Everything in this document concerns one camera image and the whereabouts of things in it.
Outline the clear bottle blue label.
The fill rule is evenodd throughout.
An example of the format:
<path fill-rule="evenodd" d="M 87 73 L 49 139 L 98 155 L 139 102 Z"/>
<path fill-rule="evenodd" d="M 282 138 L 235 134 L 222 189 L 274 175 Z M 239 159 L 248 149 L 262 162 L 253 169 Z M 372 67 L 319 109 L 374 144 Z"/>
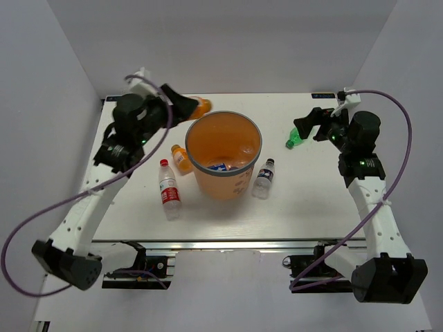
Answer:
<path fill-rule="evenodd" d="M 233 157 L 233 165 L 235 167 L 244 167 L 255 159 L 257 155 L 256 148 L 250 145 L 241 145 L 235 152 Z"/>

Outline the orange juice bottle wide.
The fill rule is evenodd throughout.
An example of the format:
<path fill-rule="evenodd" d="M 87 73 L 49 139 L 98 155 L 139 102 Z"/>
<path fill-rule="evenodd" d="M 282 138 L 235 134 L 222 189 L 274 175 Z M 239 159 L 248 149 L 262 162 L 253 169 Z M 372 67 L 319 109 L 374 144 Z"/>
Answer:
<path fill-rule="evenodd" d="M 193 111 L 189 120 L 197 120 L 212 110 L 212 102 L 205 98 L 193 96 L 192 99 L 198 102 L 197 108 Z"/>

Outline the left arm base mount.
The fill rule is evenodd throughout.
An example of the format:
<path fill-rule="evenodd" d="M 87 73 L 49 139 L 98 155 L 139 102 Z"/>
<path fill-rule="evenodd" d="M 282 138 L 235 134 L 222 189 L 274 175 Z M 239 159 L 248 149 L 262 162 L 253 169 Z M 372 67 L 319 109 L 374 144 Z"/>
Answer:
<path fill-rule="evenodd" d="M 146 248 L 135 241 L 91 246 L 102 264 L 104 289 L 166 290 L 174 274 L 175 254 Z"/>

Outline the green plastic bottle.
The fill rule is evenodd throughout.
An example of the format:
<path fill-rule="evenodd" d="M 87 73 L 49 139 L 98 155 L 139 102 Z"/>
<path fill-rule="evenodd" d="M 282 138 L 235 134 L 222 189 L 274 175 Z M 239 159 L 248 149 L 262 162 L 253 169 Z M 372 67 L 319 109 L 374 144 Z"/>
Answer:
<path fill-rule="evenodd" d="M 285 143 L 285 147 L 287 149 L 293 149 L 296 146 L 299 146 L 301 144 L 304 143 L 304 141 L 306 141 L 307 139 L 303 139 L 300 137 L 299 131 L 296 127 L 294 127 L 290 133 L 289 133 L 289 138 L 287 139 L 286 143 Z"/>

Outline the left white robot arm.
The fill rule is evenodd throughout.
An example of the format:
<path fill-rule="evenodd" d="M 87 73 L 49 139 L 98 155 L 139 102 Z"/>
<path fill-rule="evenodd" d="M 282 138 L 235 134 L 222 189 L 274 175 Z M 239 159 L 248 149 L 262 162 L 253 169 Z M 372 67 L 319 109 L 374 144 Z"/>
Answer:
<path fill-rule="evenodd" d="M 138 276 L 146 268 L 146 250 L 121 241 L 104 252 L 93 252 L 94 234 L 117 193 L 144 159 L 144 145 L 159 129 L 189 120 L 199 101 L 164 84 L 160 94 L 127 93 L 116 100 L 102 142 L 86 177 L 84 196 L 76 199 L 48 240 L 37 240 L 32 253 L 44 270 L 85 291 L 99 276 L 123 269 Z"/>

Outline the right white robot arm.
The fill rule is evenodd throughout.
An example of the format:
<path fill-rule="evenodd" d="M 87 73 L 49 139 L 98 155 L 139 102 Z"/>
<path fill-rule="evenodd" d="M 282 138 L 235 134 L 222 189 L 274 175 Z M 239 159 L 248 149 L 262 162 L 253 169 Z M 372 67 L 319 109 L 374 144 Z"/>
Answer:
<path fill-rule="evenodd" d="M 332 109 L 316 107 L 294 124 L 303 139 L 318 127 L 314 140 L 328 140 L 339 150 L 338 170 L 361 218 L 358 228 L 364 232 L 367 250 L 366 257 L 355 254 L 344 239 L 319 244 L 312 262 L 296 279 L 312 270 L 322 276 L 335 271 L 332 280 L 348 280 L 358 302 L 411 303 L 428 268 L 405 244 L 386 199 L 386 174 L 374 153 L 379 117 L 369 111 L 349 117 L 347 110 L 342 110 L 335 115 Z"/>

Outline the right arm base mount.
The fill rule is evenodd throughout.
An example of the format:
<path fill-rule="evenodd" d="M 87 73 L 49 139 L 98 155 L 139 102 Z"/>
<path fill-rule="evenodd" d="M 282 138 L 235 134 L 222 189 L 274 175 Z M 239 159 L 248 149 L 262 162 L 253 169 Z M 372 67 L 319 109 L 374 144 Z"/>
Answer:
<path fill-rule="evenodd" d="M 337 243 L 338 241 L 320 241 L 314 246 L 312 254 L 288 255 L 282 260 L 282 265 L 291 271 L 290 278 L 294 279 L 309 265 L 324 255 L 327 246 L 333 246 Z M 352 285 L 346 279 L 335 279 L 328 283 L 325 282 L 327 279 L 333 279 L 338 276 L 339 273 L 336 270 L 327 266 L 325 262 L 321 262 L 296 284 L 296 287 L 302 287 L 302 289 L 293 290 L 292 293 L 352 293 Z"/>

